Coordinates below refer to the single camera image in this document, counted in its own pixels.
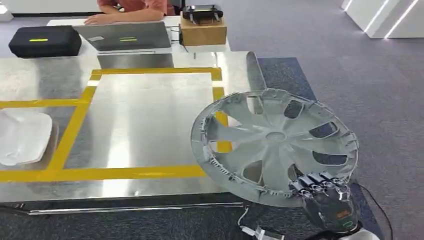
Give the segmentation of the person's hand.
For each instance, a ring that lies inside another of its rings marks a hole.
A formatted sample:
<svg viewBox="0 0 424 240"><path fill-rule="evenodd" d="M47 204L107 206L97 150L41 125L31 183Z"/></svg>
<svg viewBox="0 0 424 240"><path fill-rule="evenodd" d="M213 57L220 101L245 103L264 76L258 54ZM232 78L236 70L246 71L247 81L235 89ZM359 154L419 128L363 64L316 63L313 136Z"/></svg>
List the person's hand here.
<svg viewBox="0 0 424 240"><path fill-rule="evenodd" d="M111 14L96 14L89 16L85 21L85 25L106 25L113 23L113 16Z"/></svg>

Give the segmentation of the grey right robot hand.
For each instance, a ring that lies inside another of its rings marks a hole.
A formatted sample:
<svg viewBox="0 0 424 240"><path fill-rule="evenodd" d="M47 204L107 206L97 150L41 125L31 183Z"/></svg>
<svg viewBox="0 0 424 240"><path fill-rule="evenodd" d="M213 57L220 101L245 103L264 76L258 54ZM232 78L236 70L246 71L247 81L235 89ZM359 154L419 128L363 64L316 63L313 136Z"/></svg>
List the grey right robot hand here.
<svg viewBox="0 0 424 240"><path fill-rule="evenodd" d="M305 214L319 228L347 234L360 225L350 187L329 172L307 173L292 181L289 189L302 199Z"/></svg>

